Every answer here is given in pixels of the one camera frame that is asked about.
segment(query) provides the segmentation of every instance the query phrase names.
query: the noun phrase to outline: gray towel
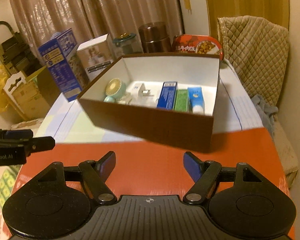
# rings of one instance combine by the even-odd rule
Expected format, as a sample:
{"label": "gray towel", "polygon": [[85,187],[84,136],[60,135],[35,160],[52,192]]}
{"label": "gray towel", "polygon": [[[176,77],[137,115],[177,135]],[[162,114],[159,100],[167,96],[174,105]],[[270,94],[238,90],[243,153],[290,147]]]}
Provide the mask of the gray towel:
{"label": "gray towel", "polygon": [[272,140],[274,138],[274,114],[278,112],[278,108],[276,106],[270,106],[268,103],[264,101],[261,95],[255,95],[251,98],[260,118],[263,126],[270,133]]}

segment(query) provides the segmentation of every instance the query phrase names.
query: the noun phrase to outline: white tube cap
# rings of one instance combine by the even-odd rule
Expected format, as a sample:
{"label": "white tube cap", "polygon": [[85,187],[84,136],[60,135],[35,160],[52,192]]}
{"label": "white tube cap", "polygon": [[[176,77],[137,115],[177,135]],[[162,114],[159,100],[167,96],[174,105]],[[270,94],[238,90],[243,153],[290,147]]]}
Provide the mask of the white tube cap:
{"label": "white tube cap", "polygon": [[192,113],[194,114],[204,114],[204,110],[202,106],[196,105],[192,107]]}

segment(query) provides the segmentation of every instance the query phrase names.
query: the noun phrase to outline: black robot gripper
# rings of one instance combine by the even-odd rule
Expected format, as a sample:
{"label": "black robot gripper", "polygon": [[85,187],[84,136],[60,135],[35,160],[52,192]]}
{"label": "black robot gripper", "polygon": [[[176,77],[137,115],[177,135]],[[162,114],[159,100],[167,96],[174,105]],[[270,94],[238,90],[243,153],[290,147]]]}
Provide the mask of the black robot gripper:
{"label": "black robot gripper", "polygon": [[[4,204],[11,240],[59,239],[290,239],[296,208],[280,189],[247,163],[236,168],[184,154],[195,182],[178,195],[129,196],[119,200],[105,182],[115,153],[75,167],[50,164]],[[77,181],[84,193],[67,187]],[[233,187],[217,189],[220,182]]]}

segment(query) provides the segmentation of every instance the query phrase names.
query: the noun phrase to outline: brown cylindrical container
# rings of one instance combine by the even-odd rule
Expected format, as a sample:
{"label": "brown cylindrical container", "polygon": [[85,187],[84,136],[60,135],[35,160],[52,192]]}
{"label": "brown cylindrical container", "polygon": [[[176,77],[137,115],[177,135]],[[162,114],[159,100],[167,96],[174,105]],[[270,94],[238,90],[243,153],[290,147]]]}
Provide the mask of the brown cylindrical container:
{"label": "brown cylindrical container", "polygon": [[164,22],[147,23],[139,27],[144,53],[170,52],[171,43]]}

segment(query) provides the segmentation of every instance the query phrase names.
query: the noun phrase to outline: red food package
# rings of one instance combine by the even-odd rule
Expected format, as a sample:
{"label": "red food package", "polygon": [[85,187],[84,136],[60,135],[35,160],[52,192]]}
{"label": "red food package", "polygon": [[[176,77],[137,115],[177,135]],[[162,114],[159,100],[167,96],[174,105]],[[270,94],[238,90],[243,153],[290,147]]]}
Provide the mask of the red food package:
{"label": "red food package", "polygon": [[172,51],[179,53],[198,53],[220,55],[223,60],[223,49],[218,40],[210,36],[183,34],[175,37]]}

